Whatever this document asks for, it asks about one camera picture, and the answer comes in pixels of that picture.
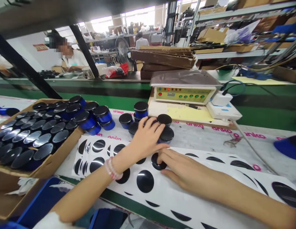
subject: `beaded bracelet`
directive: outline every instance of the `beaded bracelet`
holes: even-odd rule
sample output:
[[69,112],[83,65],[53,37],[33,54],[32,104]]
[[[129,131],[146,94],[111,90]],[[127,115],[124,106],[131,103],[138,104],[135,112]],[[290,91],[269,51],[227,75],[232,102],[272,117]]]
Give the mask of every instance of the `beaded bracelet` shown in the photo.
[[123,174],[118,174],[112,165],[112,158],[110,157],[106,162],[104,163],[104,166],[106,167],[106,170],[108,174],[110,175],[112,180],[120,180],[123,177]]

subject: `white power adapter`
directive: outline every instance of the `white power adapter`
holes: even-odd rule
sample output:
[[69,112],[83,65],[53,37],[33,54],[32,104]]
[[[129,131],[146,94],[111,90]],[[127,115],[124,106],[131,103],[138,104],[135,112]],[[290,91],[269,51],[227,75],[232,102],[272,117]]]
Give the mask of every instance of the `white power adapter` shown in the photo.
[[232,95],[222,95],[222,92],[218,91],[211,102],[214,106],[224,107],[232,100],[232,98]]

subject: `black metal pole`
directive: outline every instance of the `black metal pole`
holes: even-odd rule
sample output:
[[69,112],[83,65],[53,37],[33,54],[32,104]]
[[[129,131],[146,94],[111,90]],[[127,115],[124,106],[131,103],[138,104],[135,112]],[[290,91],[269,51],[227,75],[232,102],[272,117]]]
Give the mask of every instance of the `black metal pole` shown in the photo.
[[86,42],[85,42],[85,40],[84,40],[84,38],[83,38],[83,36],[82,36],[82,34],[80,32],[79,27],[77,25],[70,25],[69,27],[71,28],[71,30],[72,30],[72,32],[73,32],[73,34],[74,34],[74,36],[75,36],[75,38],[76,38],[76,40],[78,42],[79,48],[81,49],[85,59],[87,60],[88,65],[90,66],[90,68],[92,70],[92,73],[95,76],[95,79],[101,80],[99,78],[98,69],[97,69],[97,67],[95,65],[95,62],[94,62],[94,60],[93,60],[93,58],[91,56],[90,51],[88,50],[87,44],[86,44]]
[[0,34],[0,54],[17,68],[46,96],[52,99],[62,97],[37,73],[23,57]]

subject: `red sign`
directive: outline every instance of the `red sign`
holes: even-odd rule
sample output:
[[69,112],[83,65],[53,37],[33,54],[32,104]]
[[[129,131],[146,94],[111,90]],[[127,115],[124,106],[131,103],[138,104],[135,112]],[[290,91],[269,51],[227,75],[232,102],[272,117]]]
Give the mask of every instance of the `red sign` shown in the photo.
[[48,48],[45,44],[37,44],[37,45],[33,45],[33,46],[36,48],[36,50],[38,52],[48,50]]

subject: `yellow paper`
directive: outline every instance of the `yellow paper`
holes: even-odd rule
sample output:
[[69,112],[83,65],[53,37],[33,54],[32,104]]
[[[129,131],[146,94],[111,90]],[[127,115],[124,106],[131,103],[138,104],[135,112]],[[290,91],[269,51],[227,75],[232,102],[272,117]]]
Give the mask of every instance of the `yellow paper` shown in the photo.
[[232,77],[235,80],[239,80],[243,83],[255,83],[258,85],[285,85],[285,84],[292,84],[290,82],[286,81],[277,81],[273,79],[267,79],[267,80],[256,80],[256,79],[251,79],[245,76],[234,76]]
[[214,121],[207,110],[197,110],[190,107],[184,108],[167,108],[167,114],[172,119],[187,120],[187,121]]

